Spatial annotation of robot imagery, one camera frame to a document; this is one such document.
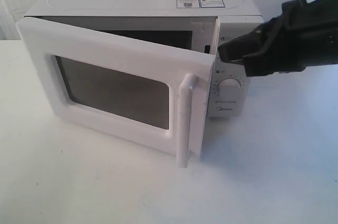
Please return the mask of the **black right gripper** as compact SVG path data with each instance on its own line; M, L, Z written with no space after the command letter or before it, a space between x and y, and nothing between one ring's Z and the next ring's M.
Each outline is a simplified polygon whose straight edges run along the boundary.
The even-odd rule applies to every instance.
M249 77L337 64L337 2L297 5L250 33L218 46L225 63L242 63Z

